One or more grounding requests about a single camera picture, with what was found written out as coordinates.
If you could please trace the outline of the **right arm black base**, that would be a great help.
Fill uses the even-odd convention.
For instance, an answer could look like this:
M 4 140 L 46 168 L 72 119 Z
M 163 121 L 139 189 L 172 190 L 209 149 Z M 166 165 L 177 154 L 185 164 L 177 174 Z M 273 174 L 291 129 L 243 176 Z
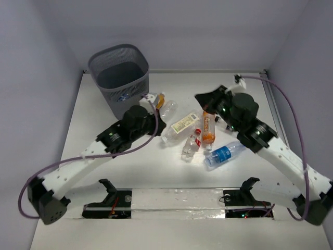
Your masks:
M 272 205 L 266 201 L 259 201 L 250 193 L 259 178 L 250 177 L 240 188 L 223 191 L 219 202 L 225 207 L 226 218 L 274 218 Z

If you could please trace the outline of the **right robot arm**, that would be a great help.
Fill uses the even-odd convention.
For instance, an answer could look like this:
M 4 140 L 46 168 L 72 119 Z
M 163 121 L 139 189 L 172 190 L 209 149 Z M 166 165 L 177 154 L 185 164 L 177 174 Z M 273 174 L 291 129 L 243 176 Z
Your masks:
M 300 159 L 277 135 L 277 132 L 257 118 L 259 105 L 247 93 L 233 93 L 221 85 L 216 90 L 196 94 L 202 109 L 219 115 L 237 133 L 238 141 L 253 153 L 272 164 L 291 183 L 265 185 L 258 178 L 242 184 L 240 200 L 252 204 L 267 201 L 296 211 L 308 223 L 320 226 L 332 210 L 332 180 Z

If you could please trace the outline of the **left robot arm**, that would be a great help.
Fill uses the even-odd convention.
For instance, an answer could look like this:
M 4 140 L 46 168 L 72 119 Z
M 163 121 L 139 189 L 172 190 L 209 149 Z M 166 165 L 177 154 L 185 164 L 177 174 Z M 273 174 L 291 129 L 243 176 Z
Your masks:
M 58 169 L 42 177 L 32 178 L 28 200 L 39 218 L 45 225 L 59 220 L 71 202 L 66 195 L 80 180 L 111 159 L 132 153 L 132 144 L 144 135 L 151 139 L 160 136 L 166 126 L 158 111 L 149 114 L 142 106 L 132 106 L 79 156 L 61 161 Z

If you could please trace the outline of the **clear bottle blue label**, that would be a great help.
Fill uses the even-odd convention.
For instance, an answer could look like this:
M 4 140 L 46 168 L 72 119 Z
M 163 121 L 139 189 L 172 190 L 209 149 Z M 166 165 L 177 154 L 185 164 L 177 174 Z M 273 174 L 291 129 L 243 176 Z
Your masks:
M 116 102 L 123 102 L 127 99 L 130 99 L 132 97 L 131 93 L 119 93 L 116 95 L 115 100 Z

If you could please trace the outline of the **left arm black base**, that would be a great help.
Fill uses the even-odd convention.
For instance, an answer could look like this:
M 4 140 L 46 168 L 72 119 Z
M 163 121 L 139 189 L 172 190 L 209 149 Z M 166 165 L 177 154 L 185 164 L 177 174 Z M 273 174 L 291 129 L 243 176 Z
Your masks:
M 131 219 L 132 189 L 117 189 L 108 179 L 98 181 L 105 187 L 105 198 L 83 206 L 85 219 Z

